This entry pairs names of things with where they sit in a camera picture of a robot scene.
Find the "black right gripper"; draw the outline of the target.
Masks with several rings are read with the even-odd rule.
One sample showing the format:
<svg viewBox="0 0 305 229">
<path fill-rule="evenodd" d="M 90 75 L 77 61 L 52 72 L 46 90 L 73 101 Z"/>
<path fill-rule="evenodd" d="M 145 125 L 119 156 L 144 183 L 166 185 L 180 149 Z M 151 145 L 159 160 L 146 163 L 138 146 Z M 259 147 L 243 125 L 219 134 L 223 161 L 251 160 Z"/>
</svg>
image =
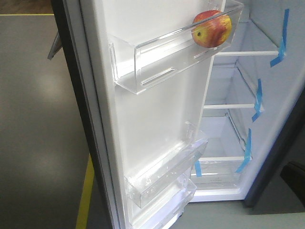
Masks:
<svg viewBox="0 0 305 229">
<path fill-rule="evenodd" d="M 280 177 L 295 192 L 305 192 L 305 166 L 296 162 L 288 162 L 282 169 Z"/>
</svg>

